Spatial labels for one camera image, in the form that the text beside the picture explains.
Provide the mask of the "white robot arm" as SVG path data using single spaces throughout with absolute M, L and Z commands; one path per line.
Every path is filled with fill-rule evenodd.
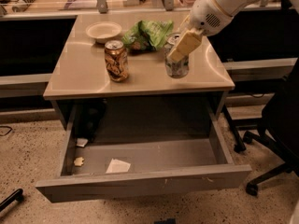
M 218 34 L 243 8 L 261 0 L 195 0 L 189 15 L 179 26 L 180 36 L 167 59 L 177 63 L 196 50 L 202 37 Z M 299 0 L 289 0 L 299 12 Z

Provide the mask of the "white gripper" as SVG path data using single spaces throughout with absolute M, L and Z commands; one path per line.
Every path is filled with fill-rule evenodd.
M 190 16 L 187 15 L 178 28 L 181 34 L 167 58 L 174 63 L 181 61 L 201 45 L 203 34 L 219 33 L 232 19 L 216 0 L 195 0 Z

